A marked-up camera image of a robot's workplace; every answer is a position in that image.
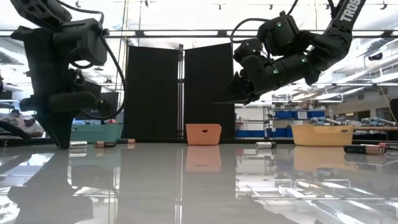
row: black divider screen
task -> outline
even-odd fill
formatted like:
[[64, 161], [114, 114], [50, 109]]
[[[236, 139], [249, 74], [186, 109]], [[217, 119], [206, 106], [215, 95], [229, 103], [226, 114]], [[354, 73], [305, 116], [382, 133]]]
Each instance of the black divider screen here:
[[177, 138], [178, 50], [130, 47], [125, 138]]
[[232, 78], [231, 44], [186, 50], [184, 123], [220, 124], [222, 139], [235, 138], [234, 105], [213, 103], [214, 97]]

